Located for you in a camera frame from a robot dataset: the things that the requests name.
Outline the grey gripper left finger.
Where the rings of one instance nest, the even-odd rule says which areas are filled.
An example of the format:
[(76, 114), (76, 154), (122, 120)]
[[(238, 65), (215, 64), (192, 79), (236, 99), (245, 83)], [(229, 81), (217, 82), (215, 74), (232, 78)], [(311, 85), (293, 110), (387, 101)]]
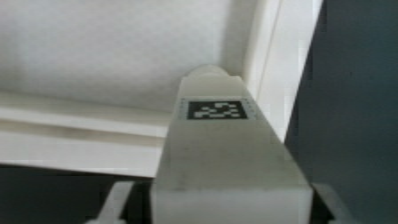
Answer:
[(117, 181), (112, 184), (97, 215), (85, 224), (133, 224), (124, 212), (135, 186), (135, 181)]

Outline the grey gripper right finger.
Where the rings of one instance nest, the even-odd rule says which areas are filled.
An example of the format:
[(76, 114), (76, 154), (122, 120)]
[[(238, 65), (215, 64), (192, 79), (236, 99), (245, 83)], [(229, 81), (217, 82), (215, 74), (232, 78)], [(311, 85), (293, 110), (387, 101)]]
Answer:
[(348, 207), (332, 186), (321, 183), (314, 183), (312, 187), (320, 195), (325, 207), (334, 216), (327, 224), (362, 224), (352, 216)]

